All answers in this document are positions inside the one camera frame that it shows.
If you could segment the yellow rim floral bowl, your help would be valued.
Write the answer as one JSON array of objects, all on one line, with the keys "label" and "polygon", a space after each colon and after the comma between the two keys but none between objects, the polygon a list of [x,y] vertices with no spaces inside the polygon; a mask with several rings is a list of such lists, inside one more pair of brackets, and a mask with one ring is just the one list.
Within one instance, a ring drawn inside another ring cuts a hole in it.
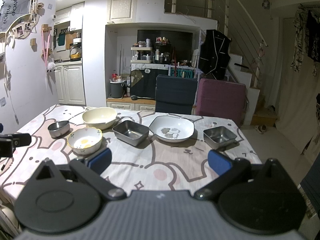
[{"label": "yellow rim floral bowl", "polygon": [[103,140],[103,133],[94,127],[85,127],[73,131],[67,138],[67,144],[72,151],[81,156],[97,152]]}]

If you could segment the small square steel tray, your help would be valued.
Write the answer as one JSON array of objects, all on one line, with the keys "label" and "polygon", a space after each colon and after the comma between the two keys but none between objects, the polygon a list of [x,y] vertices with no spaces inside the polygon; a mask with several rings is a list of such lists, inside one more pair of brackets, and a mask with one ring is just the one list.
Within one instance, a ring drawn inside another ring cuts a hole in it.
[{"label": "small square steel tray", "polygon": [[236,142],[236,135],[224,126],[213,127],[203,131],[204,141],[213,150],[226,147]]}]

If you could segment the round steel bowl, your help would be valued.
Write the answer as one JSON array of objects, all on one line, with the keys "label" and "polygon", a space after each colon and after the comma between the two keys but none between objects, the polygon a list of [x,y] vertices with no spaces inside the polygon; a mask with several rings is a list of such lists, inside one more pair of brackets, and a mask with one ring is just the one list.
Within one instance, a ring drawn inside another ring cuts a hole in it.
[{"label": "round steel bowl", "polygon": [[59,138],[70,130],[69,121],[57,121],[48,126],[49,134],[52,138]]}]

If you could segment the cream two-handled bowl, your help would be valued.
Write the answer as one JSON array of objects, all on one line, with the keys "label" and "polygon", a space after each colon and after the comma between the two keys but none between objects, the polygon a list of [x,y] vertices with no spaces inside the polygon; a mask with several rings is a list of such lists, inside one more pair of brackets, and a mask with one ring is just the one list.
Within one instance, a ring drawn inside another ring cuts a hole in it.
[{"label": "cream two-handled bowl", "polygon": [[111,107],[86,108],[82,119],[87,127],[105,130],[112,127],[117,119],[117,111]]}]

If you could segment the large square steel tray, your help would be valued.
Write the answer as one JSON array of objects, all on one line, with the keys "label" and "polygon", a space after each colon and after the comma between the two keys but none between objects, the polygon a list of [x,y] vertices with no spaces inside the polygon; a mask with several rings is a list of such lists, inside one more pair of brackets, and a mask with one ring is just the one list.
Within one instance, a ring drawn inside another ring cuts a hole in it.
[{"label": "large square steel tray", "polygon": [[125,120],[112,128],[117,139],[137,147],[149,135],[149,128],[139,123]]}]

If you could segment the white ginkgo leaf bowl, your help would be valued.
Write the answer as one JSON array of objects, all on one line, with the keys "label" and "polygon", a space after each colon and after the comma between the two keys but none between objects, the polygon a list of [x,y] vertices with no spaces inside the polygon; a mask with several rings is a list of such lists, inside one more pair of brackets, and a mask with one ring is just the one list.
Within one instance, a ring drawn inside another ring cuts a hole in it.
[{"label": "white ginkgo leaf bowl", "polygon": [[178,143],[189,139],[195,131],[195,126],[188,119],[163,115],[157,116],[149,129],[159,140]]}]

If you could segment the cartoon bear tablecloth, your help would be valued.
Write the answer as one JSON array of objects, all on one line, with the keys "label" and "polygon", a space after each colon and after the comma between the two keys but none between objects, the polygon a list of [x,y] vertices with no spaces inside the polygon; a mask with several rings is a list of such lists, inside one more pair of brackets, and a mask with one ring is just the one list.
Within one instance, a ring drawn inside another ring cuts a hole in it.
[{"label": "cartoon bear tablecloth", "polygon": [[[84,107],[53,105],[20,129],[29,133],[31,144],[18,148],[9,160],[1,160],[1,193],[14,202],[30,176],[44,160],[66,164],[75,158],[65,138],[53,139],[48,126],[55,121],[67,120],[71,129],[84,127]],[[245,158],[260,163],[255,150],[238,126],[229,119],[190,115],[194,135],[181,143],[169,144],[150,135],[139,146],[133,147],[117,139],[112,130],[104,132],[103,145],[112,152],[111,165],[102,176],[121,187],[132,190],[189,190],[195,192],[217,177],[208,165],[209,145],[204,141],[206,129],[223,126],[236,134],[236,143],[224,150],[228,157]]]}]

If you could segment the maroon chair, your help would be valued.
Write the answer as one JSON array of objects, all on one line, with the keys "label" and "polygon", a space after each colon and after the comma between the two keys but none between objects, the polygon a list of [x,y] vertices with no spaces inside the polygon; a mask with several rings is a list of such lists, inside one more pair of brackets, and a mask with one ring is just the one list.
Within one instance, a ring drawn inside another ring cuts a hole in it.
[{"label": "maroon chair", "polygon": [[202,78],[199,83],[195,114],[231,119],[239,126],[245,103],[244,84]]}]

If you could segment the grey trash bin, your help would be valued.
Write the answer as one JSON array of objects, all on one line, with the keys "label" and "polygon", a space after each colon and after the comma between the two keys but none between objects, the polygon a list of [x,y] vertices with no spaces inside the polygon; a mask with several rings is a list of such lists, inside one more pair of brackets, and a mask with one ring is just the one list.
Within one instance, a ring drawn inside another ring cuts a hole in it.
[{"label": "grey trash bin", "polygon": [[111,98],[122,98],[124,95],[124,87],[125,82],[124,81],[110,81],[110,87],[111,87]]}]

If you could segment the white kitchen cabinet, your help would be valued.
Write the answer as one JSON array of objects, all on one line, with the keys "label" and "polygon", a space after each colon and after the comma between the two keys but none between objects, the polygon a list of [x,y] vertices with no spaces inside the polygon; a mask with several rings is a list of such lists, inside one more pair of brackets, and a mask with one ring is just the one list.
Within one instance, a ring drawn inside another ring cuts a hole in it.
[{"label": "white kitchen cabinet", "polygon": [[81,62],[58,63],[54,69],[58,101],[62,105],[85,106],[84,78]]}]

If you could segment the dark blue chair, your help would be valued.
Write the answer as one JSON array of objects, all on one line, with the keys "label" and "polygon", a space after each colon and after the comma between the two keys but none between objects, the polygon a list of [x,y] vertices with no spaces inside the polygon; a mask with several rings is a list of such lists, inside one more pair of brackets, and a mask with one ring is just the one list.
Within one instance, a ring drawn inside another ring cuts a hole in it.
[{"label": "dark blue chair", "polygon": [[195,102],[196,90],[196,79],[157,76],[155,112],[190,115]]}]

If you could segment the black letter board sign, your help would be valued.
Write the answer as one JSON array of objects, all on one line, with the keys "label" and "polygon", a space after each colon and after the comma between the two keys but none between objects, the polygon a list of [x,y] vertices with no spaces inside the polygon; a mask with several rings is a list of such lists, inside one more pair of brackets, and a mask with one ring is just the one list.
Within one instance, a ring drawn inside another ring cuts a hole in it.
[{"label": "black letter board sign", "polygon": [[168,75],[167,69],[135,69],[131,71],[130,95],[144,99],[154,99],[156,79],[159,75]]}]

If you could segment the yellow pot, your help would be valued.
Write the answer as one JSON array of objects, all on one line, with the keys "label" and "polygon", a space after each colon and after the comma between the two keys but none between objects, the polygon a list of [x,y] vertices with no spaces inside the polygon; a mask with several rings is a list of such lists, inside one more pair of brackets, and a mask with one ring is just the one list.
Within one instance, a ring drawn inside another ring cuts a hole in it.
[{"label": "yellow pot", "polygon": [[80,61],[81,60],[81,53],[77,51],[76,53],[71,54],[70,60],[71,61]]}]

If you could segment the black hanging jacket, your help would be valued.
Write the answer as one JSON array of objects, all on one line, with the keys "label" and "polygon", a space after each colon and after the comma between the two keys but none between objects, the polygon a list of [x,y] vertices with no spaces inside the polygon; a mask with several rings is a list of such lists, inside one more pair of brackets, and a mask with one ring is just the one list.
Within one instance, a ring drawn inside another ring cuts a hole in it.
[{"label": "black hanging jacket", "polygon": [[206,38],[200,48],[199,69],[204,75],[223,80],[229,61],[230,39],[218,30],[206,30]]}]

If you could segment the white storage shelf rack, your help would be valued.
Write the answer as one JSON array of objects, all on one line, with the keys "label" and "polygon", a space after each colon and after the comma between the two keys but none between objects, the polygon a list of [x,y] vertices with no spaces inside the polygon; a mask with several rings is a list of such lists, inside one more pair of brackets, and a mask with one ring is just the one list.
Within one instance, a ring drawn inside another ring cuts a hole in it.
[{"label": "white storage shelf rack", "polygon": [[131,47],[131,63],[151,63],[152,47]]}]

